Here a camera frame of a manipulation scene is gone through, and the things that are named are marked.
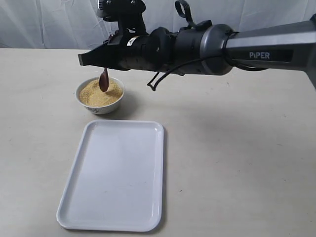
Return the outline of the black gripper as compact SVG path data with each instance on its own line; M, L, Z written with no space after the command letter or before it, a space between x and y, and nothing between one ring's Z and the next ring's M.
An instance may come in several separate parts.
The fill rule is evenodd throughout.
M134 36L131 33L115 33L101 45L78 55L81 66L106 67L121 71L131 69L158 70L158 37L154 35Z

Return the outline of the black silver Piper robot arm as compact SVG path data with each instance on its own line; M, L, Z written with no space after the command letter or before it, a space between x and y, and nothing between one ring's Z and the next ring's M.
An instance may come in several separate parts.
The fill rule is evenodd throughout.
M222 76L236 67L302 71L316 81L316 20L235 32L225 24L150 34L114 35L101 46L79 55L82 66L120 71Z

